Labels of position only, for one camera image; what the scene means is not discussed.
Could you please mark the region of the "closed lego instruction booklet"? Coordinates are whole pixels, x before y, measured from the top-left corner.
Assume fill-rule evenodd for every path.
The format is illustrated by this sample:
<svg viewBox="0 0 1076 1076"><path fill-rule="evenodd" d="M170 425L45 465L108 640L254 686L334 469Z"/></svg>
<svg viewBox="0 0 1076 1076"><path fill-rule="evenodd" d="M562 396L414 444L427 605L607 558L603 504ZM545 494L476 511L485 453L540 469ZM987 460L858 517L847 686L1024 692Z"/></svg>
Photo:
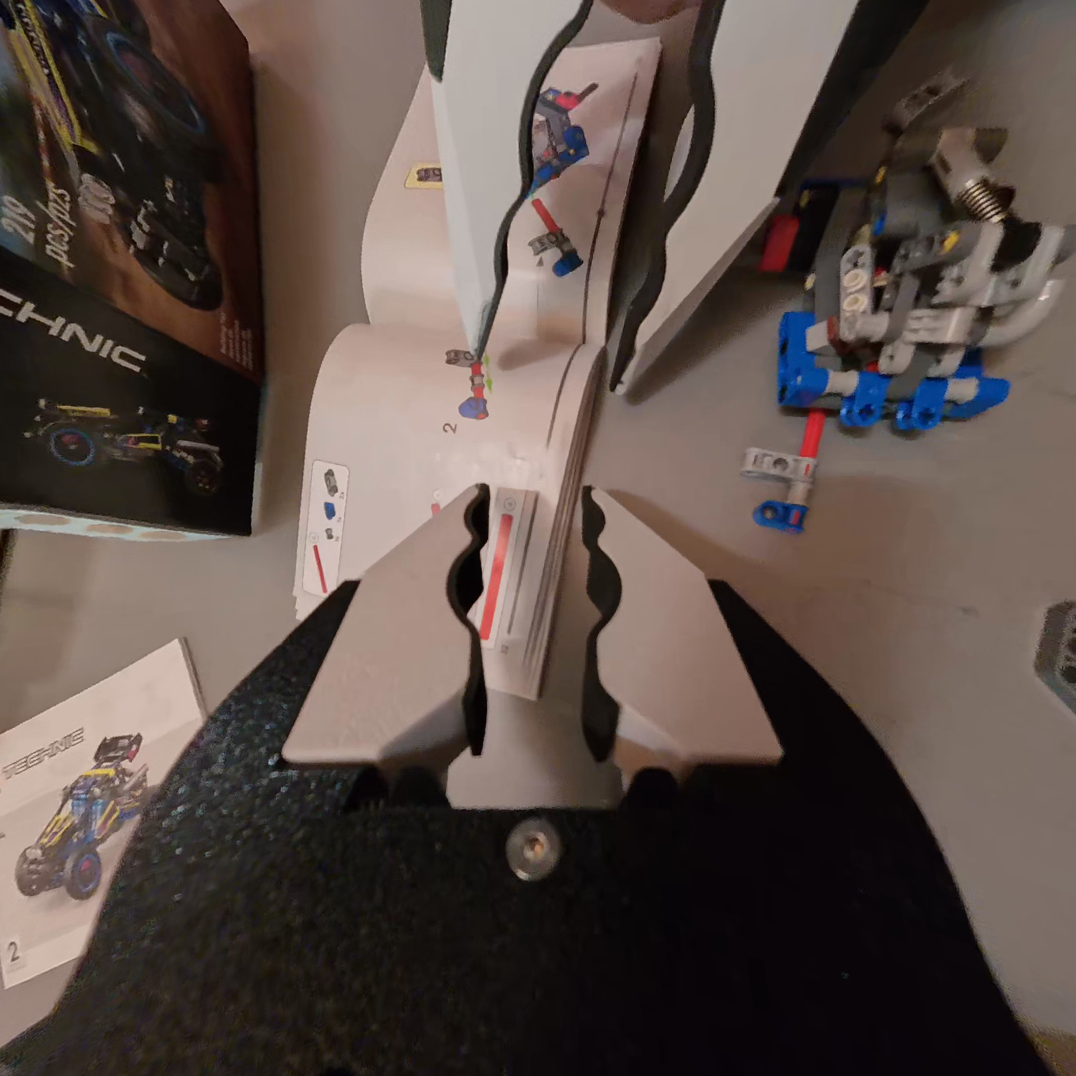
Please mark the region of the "closed lego instruction booklet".
<svg viewBox="0 0 1076 1076"><path fill-rule="evenodd" d="M4 989L82 956L142 812L203 720L173 640L2 734Z"/></svg>

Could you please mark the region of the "dark lego set box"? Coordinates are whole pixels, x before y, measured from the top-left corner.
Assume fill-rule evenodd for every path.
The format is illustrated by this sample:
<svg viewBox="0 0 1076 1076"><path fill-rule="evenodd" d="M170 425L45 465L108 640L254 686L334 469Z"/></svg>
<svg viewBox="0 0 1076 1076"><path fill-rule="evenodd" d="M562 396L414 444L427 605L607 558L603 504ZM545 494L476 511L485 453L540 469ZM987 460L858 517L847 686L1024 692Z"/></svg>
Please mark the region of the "dark lego set box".
<svg viewBox="0 0 1076 1076"><path fill-rule="evenodd" d="M248 42L213 0L0 5L2 527L247 539Z"/></svg>

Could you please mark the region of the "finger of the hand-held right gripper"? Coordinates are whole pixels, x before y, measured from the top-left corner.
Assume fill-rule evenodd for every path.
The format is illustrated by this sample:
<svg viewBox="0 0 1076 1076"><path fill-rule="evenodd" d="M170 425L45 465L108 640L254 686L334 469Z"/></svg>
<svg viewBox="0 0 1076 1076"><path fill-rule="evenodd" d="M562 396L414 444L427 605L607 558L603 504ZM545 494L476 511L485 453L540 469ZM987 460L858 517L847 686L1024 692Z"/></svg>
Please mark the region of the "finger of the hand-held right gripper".
<svg viewBox="0 0 1076 1076"><path fill-rule="evenodd" d="M587 0L431 0L431 77L455 298L483 357L508 281L508 234L529 192L531 118L552 62L583 28Z"/></svg>
<svg viewBox="0 0 1076 1076"><path fill-rule="evenodd" d="M627 396L775 207L851 22L846 0L700 2L681 127L610 360Z"/></svg>

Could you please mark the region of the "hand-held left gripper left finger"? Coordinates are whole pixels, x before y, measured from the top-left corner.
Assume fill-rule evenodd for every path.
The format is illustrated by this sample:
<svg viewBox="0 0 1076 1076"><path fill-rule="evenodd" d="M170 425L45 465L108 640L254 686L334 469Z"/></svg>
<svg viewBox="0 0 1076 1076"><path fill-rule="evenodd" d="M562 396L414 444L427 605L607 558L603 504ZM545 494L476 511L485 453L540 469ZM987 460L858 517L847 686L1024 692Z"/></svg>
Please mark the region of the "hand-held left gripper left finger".
<svg viewBox="0 0 1076 1076"><path fill-rule="evenodd" d="M297 769L446 769L482 755L478 633L488 484L473 484L358 581L282 747Z"/></svg>

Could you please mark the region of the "red lego axle assembly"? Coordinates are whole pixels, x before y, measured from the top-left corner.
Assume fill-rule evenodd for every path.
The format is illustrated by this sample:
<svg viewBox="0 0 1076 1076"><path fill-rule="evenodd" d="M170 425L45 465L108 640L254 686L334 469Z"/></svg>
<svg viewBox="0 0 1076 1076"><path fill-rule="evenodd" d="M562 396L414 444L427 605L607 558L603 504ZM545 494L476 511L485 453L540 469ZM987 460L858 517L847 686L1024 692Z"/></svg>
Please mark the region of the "red lego axle assembly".
<svg viewBox="0 0 1076 1076"><path fill-rule="evenodd" d="M799 453L766 450L745 452L739 465L741 478L766 480L782 487L775 499L767 499L752 511L752 521L755 527L789 537L799 537L806 530L825 424L827 414L821 409L808 412Z"/></svg>

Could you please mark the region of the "grey and blue lego model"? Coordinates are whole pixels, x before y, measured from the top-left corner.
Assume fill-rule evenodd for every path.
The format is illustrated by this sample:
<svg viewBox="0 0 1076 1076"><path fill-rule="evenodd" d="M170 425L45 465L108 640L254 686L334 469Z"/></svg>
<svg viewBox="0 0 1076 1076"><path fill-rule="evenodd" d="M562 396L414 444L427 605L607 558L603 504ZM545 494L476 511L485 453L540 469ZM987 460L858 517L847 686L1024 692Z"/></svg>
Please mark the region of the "grey and blue lego model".
<svg viewBox="0 0 1076 1076"><path fill-rule="evenodd" d="M836 198L804 308L780 320L777 407L919 436L1007 399L983 350L1055 308L1073 227L1017 217L992 169L1007 130L946 122L966 88L943 69L900 98L873 181Z"/></svg>

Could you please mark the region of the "dark grey lego beam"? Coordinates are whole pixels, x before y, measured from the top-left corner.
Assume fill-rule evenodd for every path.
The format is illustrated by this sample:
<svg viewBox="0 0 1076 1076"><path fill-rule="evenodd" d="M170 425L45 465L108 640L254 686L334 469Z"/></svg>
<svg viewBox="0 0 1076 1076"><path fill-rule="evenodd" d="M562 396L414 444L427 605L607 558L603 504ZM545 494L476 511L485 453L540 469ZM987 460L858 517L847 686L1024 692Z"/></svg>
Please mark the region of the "dark grey lego beam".
<svg viewBox="0 0 1076 1076"><path fill-rule="evenodd" d="M1076 705L1076 602L1046 608L1034 659L1035 676L1066 705Z"/></svg>

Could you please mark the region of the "lego instruction booklet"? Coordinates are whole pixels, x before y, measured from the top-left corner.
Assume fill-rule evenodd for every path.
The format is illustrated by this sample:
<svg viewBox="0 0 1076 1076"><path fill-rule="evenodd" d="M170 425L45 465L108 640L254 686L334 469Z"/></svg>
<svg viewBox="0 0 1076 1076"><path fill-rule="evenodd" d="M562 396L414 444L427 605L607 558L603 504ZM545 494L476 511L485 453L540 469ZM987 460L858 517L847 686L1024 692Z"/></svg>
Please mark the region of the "lego instruction booklet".
<svg viewBox="0 0 1076 1076"><path fill-rule="evenodd" d="M2 734L4 989L82 956L142 812L203 720L173 640Z"/></svg>
<svg viewBox="0 0 1076 1076"><path fill-rule="evenodd" d="M485 484L483 592L469 611L485 686L540 695L659 55L659 37L636 37L553 62L533 115L537 189L508 236L509 275L483 357L464 350L431 81L419 75L365 217L369 324L342 330L316 372L296 618Z"/></svg>

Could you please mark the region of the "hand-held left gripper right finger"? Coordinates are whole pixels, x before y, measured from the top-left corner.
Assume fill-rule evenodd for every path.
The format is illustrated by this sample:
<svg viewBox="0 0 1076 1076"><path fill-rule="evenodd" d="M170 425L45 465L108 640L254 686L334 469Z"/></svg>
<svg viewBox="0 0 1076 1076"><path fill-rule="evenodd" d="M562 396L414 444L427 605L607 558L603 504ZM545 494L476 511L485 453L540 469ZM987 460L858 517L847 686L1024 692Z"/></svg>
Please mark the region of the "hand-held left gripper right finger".
<svg viewBox="0 0 1076 1076"><path fill-rule="evenodd" d="M583 488L583 735L617 769L777 763L782 747L706 577L600 488Z"/></svg>

